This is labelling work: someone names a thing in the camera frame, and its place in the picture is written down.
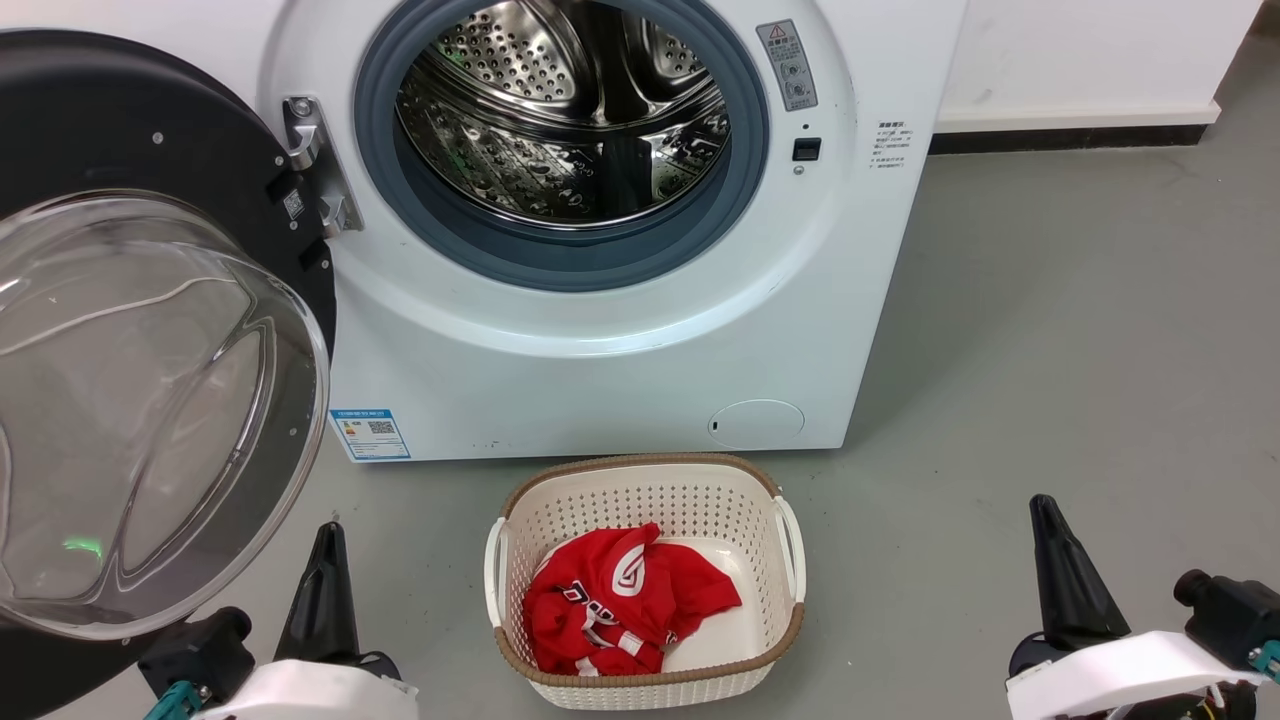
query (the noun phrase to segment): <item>door hinge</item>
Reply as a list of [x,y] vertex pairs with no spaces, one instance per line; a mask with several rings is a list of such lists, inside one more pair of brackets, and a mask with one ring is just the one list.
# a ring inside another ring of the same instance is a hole
[[285,97],[284,127],[289,141],[289,165],[307,174],[320,199],[324,236],[330,238],[343,231],[365,229],[351,184],[329,142],[320,101],[307,95]]

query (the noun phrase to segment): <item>white wall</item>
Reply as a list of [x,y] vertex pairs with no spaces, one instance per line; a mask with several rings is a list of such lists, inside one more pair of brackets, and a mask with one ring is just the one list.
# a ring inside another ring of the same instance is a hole
[[969,0],[938,132],[1198,124],[1261,0]]

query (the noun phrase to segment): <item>qr code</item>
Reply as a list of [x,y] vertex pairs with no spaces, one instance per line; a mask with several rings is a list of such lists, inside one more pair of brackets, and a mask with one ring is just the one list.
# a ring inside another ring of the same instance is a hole
[[284,209],[289,211],[291,220],[298,219],[298,215],[302,214],[302,196],[298,195],[297,190],[284,196]]

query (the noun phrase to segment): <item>baseboard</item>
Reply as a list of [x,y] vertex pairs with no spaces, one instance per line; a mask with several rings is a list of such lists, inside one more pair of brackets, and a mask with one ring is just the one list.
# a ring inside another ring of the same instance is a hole
[[929,155],[1097,150],[1102,147],[1171,147],[1196,145],[1207,124],[1121,128],[1011,129],[934,135]]
[[936,133],[1005,132],[1024,129],[1089,129],[1164,126],[1211,126],[1222,109],[1217,102],[1190,106],[1119,108],[1114,110],[972,111],[938,114]]

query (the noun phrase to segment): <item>washing machine door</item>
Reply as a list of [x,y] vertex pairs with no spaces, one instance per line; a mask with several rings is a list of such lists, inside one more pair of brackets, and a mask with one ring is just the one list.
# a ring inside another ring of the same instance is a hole
[[316,455],[316,199],[216,81],[84,33],[0,35],[0,616],[140,637],[252,560]]

